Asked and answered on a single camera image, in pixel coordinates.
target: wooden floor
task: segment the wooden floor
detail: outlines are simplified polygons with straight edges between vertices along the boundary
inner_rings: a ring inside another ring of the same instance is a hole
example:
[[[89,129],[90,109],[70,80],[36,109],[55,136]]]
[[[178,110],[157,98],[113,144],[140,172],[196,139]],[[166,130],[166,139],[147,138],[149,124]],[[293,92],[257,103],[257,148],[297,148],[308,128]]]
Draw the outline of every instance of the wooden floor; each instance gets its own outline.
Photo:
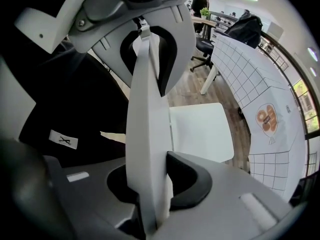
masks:
[[[195,56],[201,57],[201,54],[196,53]],[[248,172],[250,131],[247,122],[238,115],[239,106],[221,75],[217,75],[205,95],[200,94],[210,69],[207,66],[202,66],[196,68],[194,73],[189,70],[200,63],[201,61],[197,59],[190,60],[182,78],[168,94],[169,106],[221,103],[229,123],[234,149],[233,159],[226,163]]]

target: printed bread bag graphic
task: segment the printed bread bag graphic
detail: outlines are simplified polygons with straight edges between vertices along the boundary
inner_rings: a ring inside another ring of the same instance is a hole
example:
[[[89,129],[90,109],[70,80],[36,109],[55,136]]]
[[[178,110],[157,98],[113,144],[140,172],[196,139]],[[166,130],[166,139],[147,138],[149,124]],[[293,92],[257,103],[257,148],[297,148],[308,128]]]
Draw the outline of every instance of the printed bread bag graphic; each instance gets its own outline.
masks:
[[[270,137],[269,145],[275,143],[273,136],[277,131],[278,118],[274,105],[267,103],[260,106],[255,115],[255,120],[264,134]]]

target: screw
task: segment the screw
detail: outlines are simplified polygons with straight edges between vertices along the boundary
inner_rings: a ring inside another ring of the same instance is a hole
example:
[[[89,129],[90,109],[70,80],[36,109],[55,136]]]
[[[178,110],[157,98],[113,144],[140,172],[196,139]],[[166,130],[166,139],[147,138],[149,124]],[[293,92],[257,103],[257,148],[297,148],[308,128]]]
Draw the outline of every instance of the screw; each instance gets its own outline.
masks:
[[[83,27],[84,25],[85,25],[85,20],[84,19],[81,19],[81,20],[79,20],[79,22],[78,22],[78,26],[79,27]]]

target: green potted plant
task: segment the green potted plant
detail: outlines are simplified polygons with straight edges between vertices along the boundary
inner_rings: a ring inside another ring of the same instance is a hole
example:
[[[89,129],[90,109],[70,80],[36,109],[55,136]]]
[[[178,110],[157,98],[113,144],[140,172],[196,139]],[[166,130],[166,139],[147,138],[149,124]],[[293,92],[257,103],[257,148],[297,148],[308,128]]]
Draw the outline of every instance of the green potted plant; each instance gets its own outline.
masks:
[[[206,19],[209,16],[210,12],[207,7],[204,7],[200,10],[200,14],[202,19]]]

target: white table leg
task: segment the white table leg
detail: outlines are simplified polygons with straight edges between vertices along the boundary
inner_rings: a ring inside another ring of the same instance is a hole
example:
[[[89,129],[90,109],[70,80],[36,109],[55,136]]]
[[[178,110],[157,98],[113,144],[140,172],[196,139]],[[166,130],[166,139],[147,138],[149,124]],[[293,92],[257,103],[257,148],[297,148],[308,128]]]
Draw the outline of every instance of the white table leg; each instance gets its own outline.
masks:
[[[201,88],[200,93],[202,95],[206,94],[209,86],[211,85],[212,81],[215,79],[216,75],[217,75],[217,69],[216,69],[215,65],[213,65],[207,79],[205,80],[205,82]]]

